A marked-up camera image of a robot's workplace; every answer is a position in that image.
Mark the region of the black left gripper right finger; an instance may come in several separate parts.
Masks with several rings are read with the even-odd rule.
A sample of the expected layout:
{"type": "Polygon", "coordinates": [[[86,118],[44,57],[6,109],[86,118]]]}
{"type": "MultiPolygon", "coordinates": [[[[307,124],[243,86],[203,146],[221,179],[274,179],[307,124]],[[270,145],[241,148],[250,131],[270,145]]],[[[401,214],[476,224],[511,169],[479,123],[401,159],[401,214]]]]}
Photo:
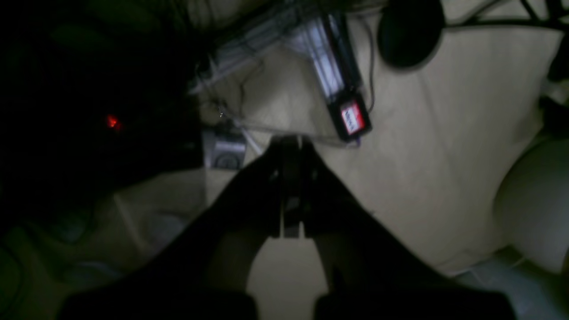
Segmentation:
{"type": "Polygon", "coordinates": [[[356,200],[302,140],[305,231],[320,255],[329,293],[316,320],[514,320],[508,297],[471,289],[441,275],[409,251],[356,200]]]}

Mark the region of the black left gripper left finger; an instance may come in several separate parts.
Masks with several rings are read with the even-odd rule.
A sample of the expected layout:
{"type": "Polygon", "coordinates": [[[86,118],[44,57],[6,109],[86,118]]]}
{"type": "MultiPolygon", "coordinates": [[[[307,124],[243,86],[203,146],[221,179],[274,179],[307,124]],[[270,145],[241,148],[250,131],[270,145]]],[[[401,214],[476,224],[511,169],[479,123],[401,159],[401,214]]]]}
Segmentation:
{"type": "Polygon", "coordinates": [[[275,136],[217,200],[150,263],[68,298],[60,320],[257,320],[248,274],[278,235],[285,165],[297,165],[299,136],[275,136]]]}

